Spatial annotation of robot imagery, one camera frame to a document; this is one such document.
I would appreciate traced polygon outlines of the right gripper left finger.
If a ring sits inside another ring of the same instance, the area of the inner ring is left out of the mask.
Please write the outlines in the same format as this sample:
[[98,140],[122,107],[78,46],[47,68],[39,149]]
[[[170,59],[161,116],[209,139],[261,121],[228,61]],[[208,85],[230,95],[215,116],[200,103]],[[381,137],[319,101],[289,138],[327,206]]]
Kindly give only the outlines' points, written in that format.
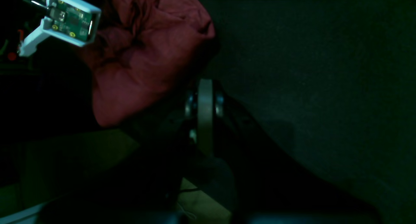
[[167,218],[176,201],[189,137],[187,92],[180,85],[168,97],[122,123],[129,138],[97,146],[92,142],[66,147],[60,176],[69,191],[46,204],[40,218]]

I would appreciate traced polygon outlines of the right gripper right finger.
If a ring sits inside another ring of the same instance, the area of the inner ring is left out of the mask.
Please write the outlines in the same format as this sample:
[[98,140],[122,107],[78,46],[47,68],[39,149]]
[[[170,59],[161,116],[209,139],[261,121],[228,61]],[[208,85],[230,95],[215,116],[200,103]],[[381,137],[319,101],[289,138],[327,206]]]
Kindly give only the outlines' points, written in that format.
[[374,206],[319,178],[297,162],[225,93],[214,92],[214,154],[235,179],[242,218],[379,218]]

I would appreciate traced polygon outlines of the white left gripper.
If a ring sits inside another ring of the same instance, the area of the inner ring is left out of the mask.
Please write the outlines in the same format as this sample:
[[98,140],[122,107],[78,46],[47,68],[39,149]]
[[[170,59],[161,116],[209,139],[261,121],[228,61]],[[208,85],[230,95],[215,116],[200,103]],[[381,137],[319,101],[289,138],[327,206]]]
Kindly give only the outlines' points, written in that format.
[[21,41],[18,49],[18,55],[22,58],[28,58],[37,51],[37,46],[46,40],[50,35],[40,26],[30,33]]

